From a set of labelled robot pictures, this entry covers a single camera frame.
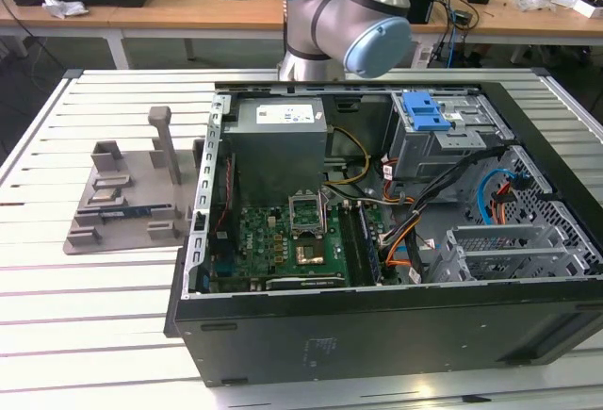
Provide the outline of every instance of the yellow wire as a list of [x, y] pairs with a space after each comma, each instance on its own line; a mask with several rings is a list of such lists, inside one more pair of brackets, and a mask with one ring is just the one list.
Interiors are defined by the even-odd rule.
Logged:
[[328, 184], [330, 186], [343, 186], [345, 184], [352, 184], [354, 182], [357, 182], [367, 175], [368, 170], [370, 169], [370, 156], [368, 155], [368, 152], [365, 149], [365, 147], [362, 145], [362, 143], [354, 135], [352, 135], [350, 132], [348, 132], [346, 129], [344, 129], [343, 127], [333, 127], [333, 130], [338, 130], [339, 132], [342, 132], [349, 139], [351, 139], [354, 143], [356, 143], [356, 145], [360, 149], [362, 149], [362, 154], [364, 154], [364, 156], [365, 156], [365, 167], [363, 168], [363, 170], [360, 174], [358, 174], [357, 176], [351, 177], [350, 179], [344, 179], [343, 181], [327, 181], [327, 182], [325, 182], [325, 184]]

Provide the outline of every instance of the green circuit board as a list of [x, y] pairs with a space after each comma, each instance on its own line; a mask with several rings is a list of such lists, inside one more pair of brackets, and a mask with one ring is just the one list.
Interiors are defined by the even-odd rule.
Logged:
[[[289, 207], [248, 207], [243, 209], [240, 220], [240, 249], [233, 270], [234, 277], [288, 276], [288, 275], [335, 275], [345, 278], [348, 269], [342, 245], [337, 206], [327, 210], [326, 231], [319, 240], [320, 264], [299, 264], [301, 243], [291, 233]], [[383, 231], [381, 210], [377, 206], [366, 206], [369, 229], [375, 238]], [[269, 226], [269, 217], [275, 223]], [[312, 206], [296, 207], [295, 222], [309, 223], [317, 219]]]

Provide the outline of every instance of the wooden desk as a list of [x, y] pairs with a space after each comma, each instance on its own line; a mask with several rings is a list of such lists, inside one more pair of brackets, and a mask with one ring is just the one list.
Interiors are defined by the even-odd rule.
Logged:
[[144, 8], [117, 8], [118, 28], [282, 30], [283, 0], [147, 0]]
[[[452, 1], [454, 8], [470, 11], [461, 2]], [[478, 26], [473, 30], [467, 40], [473, 35], [493, 36], [493, 43], [506, 42], [500, 38], [529, 37], [525, 43], [534, 42], [538, 39], [541, 43], [557, 44], [558, 38], [574, 38], [579, 45], [586, 42], [580, 39], [600, 39], [603, 37], [603, 22], [597, 19], [588, 19], [570, 8], [557, 7], [556, 11], [543, 9], [539, 11], [521, 12], [515, 8], [510, 0], [490, 0], [488, 5], [474, 5], [480, 13], [481, 19]], [[435, 23], [445, 22], [446, 13], [441, 5], [437, 5], [432, 15]]]
[[[452, 5], [467, 9], [460, 2]], [[481, 21], [467, 36], [469, 43], [603, 45], [603, 21], [568, 8], [521, 12], [509, 0], [491, 0], [476, 9]], [[282, 0], [148, 0], [143, 8], [91, 7], [89, 15], [66, 20], [37, 7], [14, 7], [14, 12], [37, 36], [104, 38], [118, 69], [130, 67], [125, 38], [181, 38], [187, 56], [194, 57], [191, 39], [278, 40], [283, 28]], [[436, 5], [429, 24], [413, 25], [416, 57], [437, 44], [445, 30], [446, 13]], [[23, 34], [0, 7], [0, 35]]]

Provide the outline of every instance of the white slatted table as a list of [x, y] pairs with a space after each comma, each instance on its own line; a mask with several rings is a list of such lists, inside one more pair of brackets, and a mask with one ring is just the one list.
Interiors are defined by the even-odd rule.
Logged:
[[[162, 334], [175, 248], [63, 254], [97, 140], [116, 139], [123, 151], [152, 149], [147, 113], [167, 104], [176, 148], [189, 149], [204, 134], [213, 82], [274, 77], [269, 71], [105, 71], [60, 82], [0, 168], [0, 409], [416, 405], [403, 403], [408, 400], [431, 400], [437, 408], [460, 404], [466, 394], [494, 400], [471, 404], [478, 410], [603, 406], [602, 335], [542, 368], [208, 390], [183, 342]], [[600, 127], [554, 81], [515, 70], [386, 78], [502, 82], [591, 192], [603, 188]]]

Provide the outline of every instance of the cable on desk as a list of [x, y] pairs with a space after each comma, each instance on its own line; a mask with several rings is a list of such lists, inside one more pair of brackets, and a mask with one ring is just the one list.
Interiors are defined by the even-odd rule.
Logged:
[[[450, 31], [450, 27], [452, 26], [452, 33], [450, 35], [450, 39], [449, 39], [449, 44], [450, 44], [450, 54], [453, 55], [453, 43], [456, 42], [456, 32], [461, 31], [462, 35], [463, 35], [463, 44], [466, 41], [466, 37], [469, 34], [469, 32], [471, 30], [473, 30], [476, 26], [478, 26], [478, 24], [480, 23], [480, 13], [468, 2], [466, 2], [465, 0], [457, 0], [461, 3], [463, 3], [465, 6], [469, 7], [472, 11], [473, 11], [473, 19], [475, 19], [475, 21], [473, 23], [471, 23], [470, 25], [461, 25], [459, 24], [458, 20], [456, 19], [456, 14], [455, 14], [455, 9], [452, 8], [452, 0], [434, 0], [436, 3], [439, 3], [440, 5], [442, 5], [444, 7], [444, 10], [446, 11], [446, 18], [447, 18], [447, 24], [446, 24], [446, 31], [444, 32], [444, 35], [442, 35], [442, 38], [440, 39], [440, 42], [438, 43], [438, 46], [435, 48], [435, 50], [432, 53], [432, 58], [430, 60], [430, 63], [434, 60], [434, 59], [439, 59], [442, 57], [442, 50], [444, 49], [444, 43], [446, 41], [446, 36], [448, 35], [449, 31]], [[448, 67], [450, 67], [451, 65], [451, 59], [448, 56]]]
[[54, 54], [52, 54], [52, 53], [51, 53], [51, 52], [50, 52], [50, 51], [49, 51], [49, 50], [46, 48], [46, 46], [45, 46], [45, 45], [44, 45], [44, 44], [43, 44], [43, 43], [40, 41], [40, 38], [38, 38], [37, 36], [34, 36], [34, 34], [33, 34], [31, 31], [29, 31], [29, 29], [28, 29], [28, 28], [27, 28], [27, 27], [24, 25], [24, 23], [23, 23], [23, 22], [21, 22], [21, 20], [20, 20], [20, 19], [19, 19], [19, 18], [18, 18], [18, 17], [15, 15], [15, 13], [14, 13], [14, 12], [12, 12], [12, 10], [10, 9], [10, 7], [8, 6], [7, 1], [6, 1], [6, 0], [0, 0], [0, 1], [2, 2], [2, 5], [4, 5], [4, 8], [6, 8], [6, 9], [7, 9], [8, 14], [10, 14], [10, 17], [12, 17], [12, 18], [15, 20], [15, 22], [16, 22], [17, 24], [19, 24], [19, 26], [20, 26], [20, 27], [23, 29], [23, 31], [24, 31], [25, 33], [27, 33], [27, 34], [28, 34], [28, 35], [29, 35], [31, 38], [33, 38], [33, 40], [34, 40], [35, 42], [37, 42], [37, 43], [40, 45], [40, 47], [42, 48], [42, 50], [43, 50], [44, 52], [46, 52], [46, 54], [48, 55], [48, 57], [50, 57], [50, 58], [51, 58], [51, 59], [52, 59], [52, 60], [53, 60], [53, 61], [54, 61], [54, 62], [57, 64], [57, 66], [58, 66], [59, 68], [61, 68], [63, 71], [67, 71], [67, 68], [65, 67], [65, 65], [64, 65], [63, 63], [61, 63], [61, 62], [60, 62], [60, 60], [59, 60], [57, 57], [55, 57], [55, 55], [54, 55]]

